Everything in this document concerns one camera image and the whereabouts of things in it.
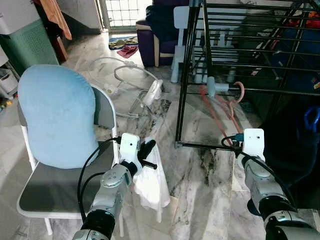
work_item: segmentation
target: purple sofa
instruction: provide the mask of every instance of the purple sofa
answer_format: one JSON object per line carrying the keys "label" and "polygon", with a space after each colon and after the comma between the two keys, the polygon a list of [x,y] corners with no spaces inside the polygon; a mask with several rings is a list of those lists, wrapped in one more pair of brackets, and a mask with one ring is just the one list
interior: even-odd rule
{"label": "purple sofa", "polygon": [[[189,0],[153,0],[152,4],[159,6],[187,6],[189,5]],[[152,32],[150,24],[145,19],[138,20],[135,26],[143,65],[146,67],[171,65],[178,38],[159,42],[159,39]]]}

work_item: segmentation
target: orange towel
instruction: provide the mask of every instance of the orange towel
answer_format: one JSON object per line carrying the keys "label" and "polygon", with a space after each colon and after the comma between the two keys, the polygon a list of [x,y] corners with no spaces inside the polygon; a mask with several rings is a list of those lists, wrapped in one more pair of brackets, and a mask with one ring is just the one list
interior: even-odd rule
{"label": "orange towel", "polygon": [[60,10],[60,7],[56,0],[34,0],[36,3],[41,3],[45,14],[50,22],[58,24],[59,28],[62,29],[65,37],[69,40],[72,40],[71,32],[65,21],[64,16]]}

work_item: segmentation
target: black metal rack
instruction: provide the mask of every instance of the black metal rack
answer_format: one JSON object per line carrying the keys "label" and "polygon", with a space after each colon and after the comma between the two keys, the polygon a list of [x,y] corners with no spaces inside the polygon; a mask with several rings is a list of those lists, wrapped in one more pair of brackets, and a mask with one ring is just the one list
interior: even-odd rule
{"label": "black metal rack", "polygon": [[[177,126],[175,141],[177,146],[194,147],[204,149],[216,149],[229,151],[230,149],[221,145],[205,145],[183,141],[182,130],[184,120],[184,110],[187,94],[199,94],[188,92],[190,85],[203,85],[203,83],[190,82],[189,76],[196,74],[206,74],[208,77],[233,76],[237,80],[253,79],[261,81],[275,81],[273,88],[245,87],[247,93],[273,94],[269,116],[273,116],[279,106],[283,95],[303,95],[320,96],[319,91],[303,91],[287,88],[287,82],[292,73],[320,73],[320,64],[313,65],[314,61],[320,60],[319,52],[301,50],[303,44],[320,44],[319,39],[307,38],[304,33],[317,31],[320,28],[314,27],[320,21],[319,16],[311,16],[312,12],[320,13],[319,6],[314,0],[264,0],[262,4],[218,4],[206,3],[206,0],[190,0],[189,17],[187,28],[187,39],[185,43],[184,62],[182,76],[180,79],[181,90],[179,98]],[[219,9],[219,11],[208,11],[208,9]],[[245,12],[226,11],[226,9],[245,9]],[[245,17],[244,20],[236,20],[234,16]],[[203,21],[203,28],[198,28],[198,21]],[[232,38],[234,47],[212,46],[211,41],[217,41],[220,37],[217,33],[212,33],[210,26],[234,26],[232,34],[226,34],[225,38]],[[196,31],[203,31],[203,37],[196,37]],[[285,32],[291,31],[291,36],[286,36]],[[195,46],[196,40],[204,40],[203,46]],[[285,50],[279,50],[272,46],[275,43],[283,43]],[[234,53],[238,56],[237,62],[213,61],[214,58],[233,58]],[[198,57],[198,61],[192,66],[192,54]],[[283,65],[272,63],[272,56],[281,54],[286,58]],[[260,73],[266,71],[266,76],[259,76],[253,72]],[[229,91],[239,91],[234,86]]]}

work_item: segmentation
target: wall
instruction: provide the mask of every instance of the wall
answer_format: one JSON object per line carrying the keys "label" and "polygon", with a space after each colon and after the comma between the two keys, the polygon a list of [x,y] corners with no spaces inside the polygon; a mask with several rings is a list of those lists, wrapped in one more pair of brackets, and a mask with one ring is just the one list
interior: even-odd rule
{"label": "wall", "polygon": [[95,0],[57,0],[63,13],[91,29],[101,28]]}

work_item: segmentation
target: red cloth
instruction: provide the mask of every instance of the red cloth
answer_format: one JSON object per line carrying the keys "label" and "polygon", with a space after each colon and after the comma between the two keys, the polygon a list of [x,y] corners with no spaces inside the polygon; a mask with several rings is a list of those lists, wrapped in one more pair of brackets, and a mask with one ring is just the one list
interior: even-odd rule
{"label": "red cloth", "polygon": [[135,54],[136,51],[138,51],[137,46],[124,46],[121,50],[117,51],[117,53],[125,59],[128,59]]}

